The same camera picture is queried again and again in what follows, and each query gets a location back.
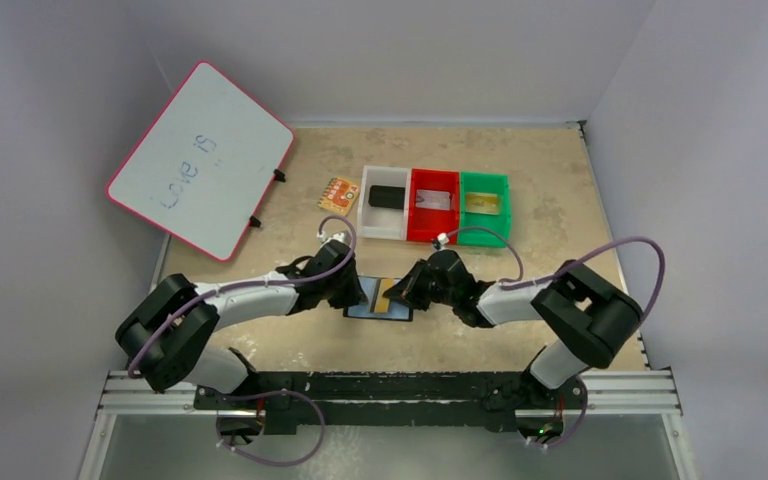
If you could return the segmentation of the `black leather card holder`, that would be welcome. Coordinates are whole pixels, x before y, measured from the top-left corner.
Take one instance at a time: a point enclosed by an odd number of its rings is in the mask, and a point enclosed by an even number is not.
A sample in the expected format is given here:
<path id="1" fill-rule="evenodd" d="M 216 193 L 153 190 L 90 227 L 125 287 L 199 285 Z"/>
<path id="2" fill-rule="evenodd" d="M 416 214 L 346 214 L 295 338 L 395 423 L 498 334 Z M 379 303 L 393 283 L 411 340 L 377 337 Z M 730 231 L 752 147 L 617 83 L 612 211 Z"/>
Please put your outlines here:
<path id="1" fill-rule="evenodd" d="M 366 302 L 347 307 L 343 317 L 350 319 L 380 320 L 394 322 L 411 322 L 413 310 L 409 307 L 390 300 L 384 292 L 395 286 L 399 278 L 361 276 L 360 286 Z"/>

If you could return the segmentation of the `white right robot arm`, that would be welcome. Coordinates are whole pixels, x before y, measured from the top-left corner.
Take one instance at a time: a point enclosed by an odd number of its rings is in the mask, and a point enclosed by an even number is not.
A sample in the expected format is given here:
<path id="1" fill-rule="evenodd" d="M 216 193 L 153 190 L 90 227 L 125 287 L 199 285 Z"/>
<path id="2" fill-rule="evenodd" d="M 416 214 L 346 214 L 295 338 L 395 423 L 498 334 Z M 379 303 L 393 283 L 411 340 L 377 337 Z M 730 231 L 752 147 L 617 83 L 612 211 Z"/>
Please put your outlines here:
<path id="1" fill-rule="evenodd" d="M 605 369 L 644 319 L 640 305 L 584 264 L 565 262 L 542 284 L 512 289 L 476 279 L 453 250 L 415 263 L 384 297 L 414 310 L 449 306 L 472 328 L 542 320 L 556 341 L 524 371 L 521 392 L 536 407 L 556 399 L 561 386 L 591 368 Z"/>

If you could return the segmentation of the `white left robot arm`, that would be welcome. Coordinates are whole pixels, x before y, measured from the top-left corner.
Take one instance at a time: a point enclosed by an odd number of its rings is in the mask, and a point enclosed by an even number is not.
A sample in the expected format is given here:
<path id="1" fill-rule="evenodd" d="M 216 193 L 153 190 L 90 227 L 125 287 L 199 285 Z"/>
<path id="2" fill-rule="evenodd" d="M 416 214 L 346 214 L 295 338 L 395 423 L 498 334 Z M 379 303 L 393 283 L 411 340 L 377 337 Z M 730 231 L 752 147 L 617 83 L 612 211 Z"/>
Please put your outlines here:
<path id="1" fill-rule="evenodd" d="M 114 338 L 131 375 L 156 392 L 181 383 L 211 388 L 232 408 L 257 399 L 254 367 L 231 347 L 209 343 L 217 330 L 273 316 L 289 316 L 327 302 L 334 309 L 364 303 L 349 244 L 335 237 L 312 256 L 262 276 L 218 284 L 165 277 L 118 327 Z"/>

